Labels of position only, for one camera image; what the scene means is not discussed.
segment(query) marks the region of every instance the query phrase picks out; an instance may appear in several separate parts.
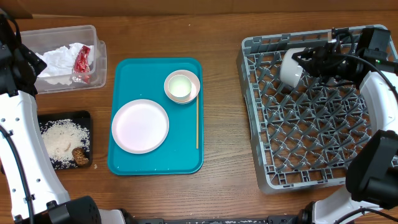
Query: clear plastic container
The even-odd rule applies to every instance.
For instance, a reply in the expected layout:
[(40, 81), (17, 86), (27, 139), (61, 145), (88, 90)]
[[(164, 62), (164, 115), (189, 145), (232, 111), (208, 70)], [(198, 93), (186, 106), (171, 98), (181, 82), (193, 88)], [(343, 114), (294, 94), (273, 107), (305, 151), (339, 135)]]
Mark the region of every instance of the clear plastic container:
[(63, 91), (82, 90), (89, 88), (100, 88), (106, 83), (106, 47), (103, 41), (98, 40), (94, 26), (75, 26), (60, 27), (54, 29), (30, 30), (21, 32), (22, 43), (31, 51), (44, 54), (50, 50), (69, 44), (82, 43), (85, 45), (93, 45), (94, 61), (90, 65), (91, 75), (90, 84), (70, 82), (70, 85), (61, 84), (59, 80), (72, 80), (72, 70), (68, 75), (59, 75), (54, 77), (39, 77), (35, 86), (39, 94), (57, 93)]

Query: red wrapper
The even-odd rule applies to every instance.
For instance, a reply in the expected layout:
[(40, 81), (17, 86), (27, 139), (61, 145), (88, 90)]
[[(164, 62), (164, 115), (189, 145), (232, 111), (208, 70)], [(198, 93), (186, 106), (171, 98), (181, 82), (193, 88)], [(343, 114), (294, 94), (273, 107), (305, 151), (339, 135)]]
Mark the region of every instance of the red wrapper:
[(73, 66), (73, 74), (76, 74), (73, 77), (73, 81), (80, 83), (90, 84), (91, 75), (84, 74), (90, 71), (90, 67), (88, 66), (88, 54), (90, 52), (90, 48), (87, 46), (83, 46), (76, 58), (75, 66)]

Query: wooden surface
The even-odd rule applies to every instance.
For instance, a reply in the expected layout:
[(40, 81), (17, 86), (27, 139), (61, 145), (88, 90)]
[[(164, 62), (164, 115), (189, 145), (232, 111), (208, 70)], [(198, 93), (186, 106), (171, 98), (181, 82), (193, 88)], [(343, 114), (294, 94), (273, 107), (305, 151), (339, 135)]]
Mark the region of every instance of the wooden surface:
[(398, 10), (396, 0), (0, 0), (16, 18)]
[[(398, 13), (311, 12), (218, 16), (110, 17), (19, 20), (22, 30), (92, 24), (108, 54), (105, 87), (37, 96), (39, 113), (88, 110), (94, 121), (89, 169), (57, 171), (71, 198), (90, 195), (100, 208), (125, 208), (136, 217), (238, 218), (297, 214), (337, 187), (264, 195), (257, 187), (248, 115), (236, 57), (245, 37), (331, 27), (384, 24), (398, 42)], [(192, 175), (118, 177), (107, 165), (113, 80), (125, 58), (194, 57), (203, 67), (205, 163)], [(398, 217), (398, 210), (388, 211)], [(6, 178), (0, 175), (0, 223), (11, 223)], [(390, 223), (366, 215), (358, 223)]]

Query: white cup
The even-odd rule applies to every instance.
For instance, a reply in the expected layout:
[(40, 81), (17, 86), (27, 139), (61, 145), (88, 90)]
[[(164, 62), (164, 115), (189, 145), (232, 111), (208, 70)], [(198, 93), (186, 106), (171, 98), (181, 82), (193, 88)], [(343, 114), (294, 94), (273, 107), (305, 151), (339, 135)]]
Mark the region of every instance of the white cup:
[(185, 75), (176, 75), (169, 80), (168, 89), (178, 100), (184, 100), (191, 94), (192, 82)]

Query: wooden table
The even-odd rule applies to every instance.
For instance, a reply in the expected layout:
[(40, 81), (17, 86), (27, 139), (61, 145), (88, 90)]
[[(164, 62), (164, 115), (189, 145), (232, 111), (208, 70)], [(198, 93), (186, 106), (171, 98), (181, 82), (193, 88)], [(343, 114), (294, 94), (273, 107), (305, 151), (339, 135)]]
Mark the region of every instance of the wooden table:
[[(248, 115), (236, 57), (245, 37), (383, 24), (398, 42), (398, 13), (309, 12), (216, 16), (97, 17), (19, 20), (21, 30), (92, 24), (108, 54), (108, 79), (96, 90), (37, 96), (39, 113), (88, 110), (94, 121), (89, 169), (57, 171), (71, 198), (90, 195), (100, 208), (125, 208), (137, 218), (239, 218), (297, 214), (338, 187), (264, 195), (257, 186)], [(107, 165), (113, 80), (125, 58), (194, 57), (203, 67), (205, 163), (192, 175), (118, 177)], [(12, 223), (6, 178), (0, 175), (0, 223)], [(388, 211), (398, 217), (398, 209)], [(358, 223), (390, 223), (366, 215)]]

